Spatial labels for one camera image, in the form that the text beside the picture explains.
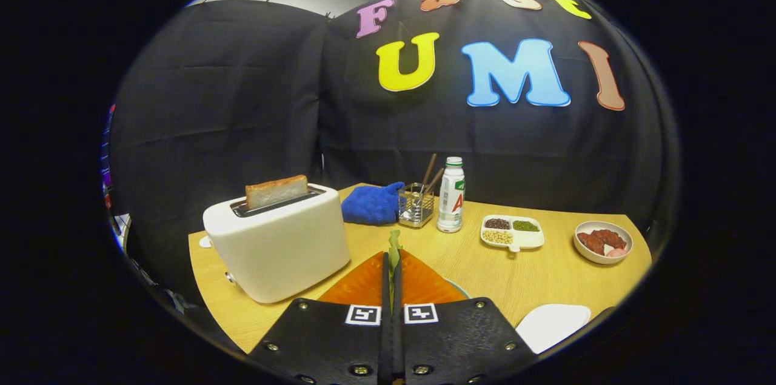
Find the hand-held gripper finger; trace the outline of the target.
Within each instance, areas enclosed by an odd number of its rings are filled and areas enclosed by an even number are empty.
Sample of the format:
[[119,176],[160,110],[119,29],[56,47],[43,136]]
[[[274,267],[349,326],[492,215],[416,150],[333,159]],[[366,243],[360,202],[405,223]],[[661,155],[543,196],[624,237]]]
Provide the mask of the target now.
[[495,384],[538,355],[487,297],[463,295],[415,255],[400,250],[396,371],[407,384]]
[[390,313],[385,252],[352,270],[369,269],[377,300],[297,298],[260,339],[249,358],[291,384],[386,384],[390,382]]

